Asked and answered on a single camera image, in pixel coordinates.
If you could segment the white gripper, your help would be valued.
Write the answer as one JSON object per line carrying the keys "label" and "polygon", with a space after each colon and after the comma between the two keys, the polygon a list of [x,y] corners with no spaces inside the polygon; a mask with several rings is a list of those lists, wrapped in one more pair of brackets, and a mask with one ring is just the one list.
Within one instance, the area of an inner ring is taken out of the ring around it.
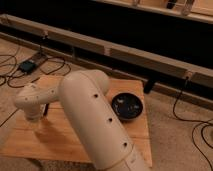
{"label": "white gripper", "polygon": [[38,105],[24,110],[25,118],[28,121],[39,121],[45,113],[45,105]]}

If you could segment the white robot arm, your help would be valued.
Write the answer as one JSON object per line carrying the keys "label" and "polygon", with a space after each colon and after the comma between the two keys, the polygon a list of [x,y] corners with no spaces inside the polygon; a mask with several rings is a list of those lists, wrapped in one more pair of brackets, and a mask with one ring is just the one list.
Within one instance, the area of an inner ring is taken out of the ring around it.
{"label": "white robot arm", "polygon": [[58,101],[98,171],[150,171],[141,152],[116,117],[105,94],[109,77],[101,70],[78,70],[50,88],[27,84],[14,104],[37,122],[43,104]]}

